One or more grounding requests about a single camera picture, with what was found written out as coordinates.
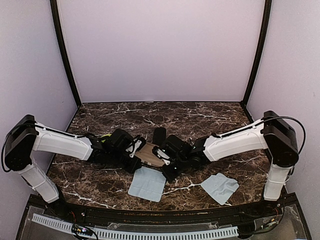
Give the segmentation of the plaid brown glasses case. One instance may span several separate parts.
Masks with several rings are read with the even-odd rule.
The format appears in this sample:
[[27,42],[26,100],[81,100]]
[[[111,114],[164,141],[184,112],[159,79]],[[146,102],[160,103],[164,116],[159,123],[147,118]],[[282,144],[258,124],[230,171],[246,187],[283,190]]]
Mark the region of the plaid brown glasses case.
[[160,168],[165,162],[153,154],[152,150],[157,145],[147,142],[139,151],[136,151],[135,156],[141,159],[141,162],[152,167]]

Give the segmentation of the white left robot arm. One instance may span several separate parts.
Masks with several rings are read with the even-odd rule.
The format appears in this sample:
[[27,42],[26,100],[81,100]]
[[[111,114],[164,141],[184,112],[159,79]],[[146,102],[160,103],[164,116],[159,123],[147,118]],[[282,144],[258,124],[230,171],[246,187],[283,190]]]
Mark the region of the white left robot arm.
[[131,136],[117,128],[107,136],[75,135],[49,128],[37,122],[33,115],[25,115],[6,135],[1,149],[4,172],[17,172],[42,199],[51,204],[51,210],[60,218],[67,218],[70,206],[63,194],[38,167],[32,153],[48,152],[69,156],[80,161],[101,165],[114,165],[128,173],[141,168],[141,159],[135,154],[146,144],[141,136]]

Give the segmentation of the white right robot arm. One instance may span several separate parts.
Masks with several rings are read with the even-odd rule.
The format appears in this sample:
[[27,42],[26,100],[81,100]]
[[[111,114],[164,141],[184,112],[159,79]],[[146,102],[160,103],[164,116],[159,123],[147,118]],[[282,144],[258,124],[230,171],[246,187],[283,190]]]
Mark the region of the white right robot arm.
[[223,133],[212,133],[197,139],[193,144],[176,135],[168,136],[152,153],[164,162],[162,174],[168,182],[175,180],[182,172],[198,168],[223,158],[253,150],[268,150],[271,165],[264,185],[263,200],[255,205],[255,213],[266,217],[275,208],[275,201],[281,196],[283,186],[293,173],[303,146],[298,146],[296,131],[272,110],[255,122]]

